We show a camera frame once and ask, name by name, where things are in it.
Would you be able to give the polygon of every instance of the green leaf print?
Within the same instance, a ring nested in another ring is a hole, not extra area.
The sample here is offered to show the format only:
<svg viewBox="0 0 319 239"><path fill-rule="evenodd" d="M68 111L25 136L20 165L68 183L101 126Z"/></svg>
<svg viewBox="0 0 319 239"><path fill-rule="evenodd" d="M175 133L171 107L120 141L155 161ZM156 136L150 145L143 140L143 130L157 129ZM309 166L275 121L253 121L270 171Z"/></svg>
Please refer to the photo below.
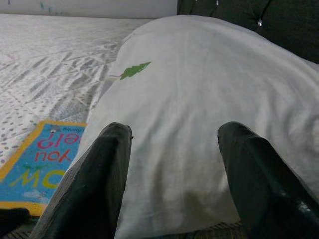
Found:
<svg viewBox="0 0 319 239"><path fill-rule="evenodd" d="M138 66L132 66L132 67L126 68L124 73L121 75L120 80L122 80L122 79L124 79L126 77L134 76L136 73L141 72L142 70L144 70L150 63L151 63L151 61L147 62L147 63L140 64Z"/></svg>

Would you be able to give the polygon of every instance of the bed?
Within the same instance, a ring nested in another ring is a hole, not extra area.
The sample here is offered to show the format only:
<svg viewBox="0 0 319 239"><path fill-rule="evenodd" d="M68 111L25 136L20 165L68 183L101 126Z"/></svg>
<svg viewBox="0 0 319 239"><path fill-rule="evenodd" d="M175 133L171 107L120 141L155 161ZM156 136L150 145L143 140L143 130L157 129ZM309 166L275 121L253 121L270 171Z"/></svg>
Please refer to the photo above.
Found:
<svg viewBox="0 0 319 239"><path fill-rule="evenodd" d="M109 123L132 128L118 238L246 237L217 147L217 129L228 120L267 138L318 198L319 5L235 2L179 1L180 14L201 16L136 29L106 74L110 82L100 84L102 97L69 172ZM48 232L49 212L36 238Z"/></svg>
<svg viewBox="0 0 319 239"><path fill-rule="evenodd" d="M149 21L0 14L0 167L40 120L86 122L118 44Z"/></svg>

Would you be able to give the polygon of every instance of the white pillowcase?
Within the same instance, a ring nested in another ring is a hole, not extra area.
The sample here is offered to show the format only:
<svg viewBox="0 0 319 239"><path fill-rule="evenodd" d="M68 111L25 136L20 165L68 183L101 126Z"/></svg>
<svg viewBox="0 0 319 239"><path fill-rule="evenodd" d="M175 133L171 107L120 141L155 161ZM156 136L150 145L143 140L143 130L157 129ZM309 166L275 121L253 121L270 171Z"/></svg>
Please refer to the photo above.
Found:
<svg viewBox="0 0 319 239"><path fill-rule="evenodd" d="M100 99L76 158L109 123L132 128L117 238L240 220L217 142L218 128L232 120L267 138L319 197L317 67L254 32L199 16L136 29L111 74L146 62Z"/></svg>

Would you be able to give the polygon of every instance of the children's book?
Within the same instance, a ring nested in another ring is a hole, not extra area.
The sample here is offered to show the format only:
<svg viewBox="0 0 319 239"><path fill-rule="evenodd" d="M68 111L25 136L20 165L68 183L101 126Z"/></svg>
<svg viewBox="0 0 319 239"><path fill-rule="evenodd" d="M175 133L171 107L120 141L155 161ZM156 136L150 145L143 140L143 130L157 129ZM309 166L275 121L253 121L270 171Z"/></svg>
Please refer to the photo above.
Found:
<svg viewBox="0 0 319 239"><path fill-rule="evenodd" d="M76 156L84 123L41 121L0 169L0 208L41 216Z"/></svg>

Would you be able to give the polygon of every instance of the dotted fabric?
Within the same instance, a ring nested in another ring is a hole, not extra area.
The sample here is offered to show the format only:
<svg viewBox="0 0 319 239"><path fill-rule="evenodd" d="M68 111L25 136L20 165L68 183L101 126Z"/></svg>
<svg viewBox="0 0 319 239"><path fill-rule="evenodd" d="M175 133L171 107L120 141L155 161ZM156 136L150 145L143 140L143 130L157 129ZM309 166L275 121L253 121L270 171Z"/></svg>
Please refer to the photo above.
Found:
<svg viewBox="0 0 319 239"><path fill-rule="evenodd" d="M0 14L0 167L40 120L86 122L119 43L148 21Z"/></svg>

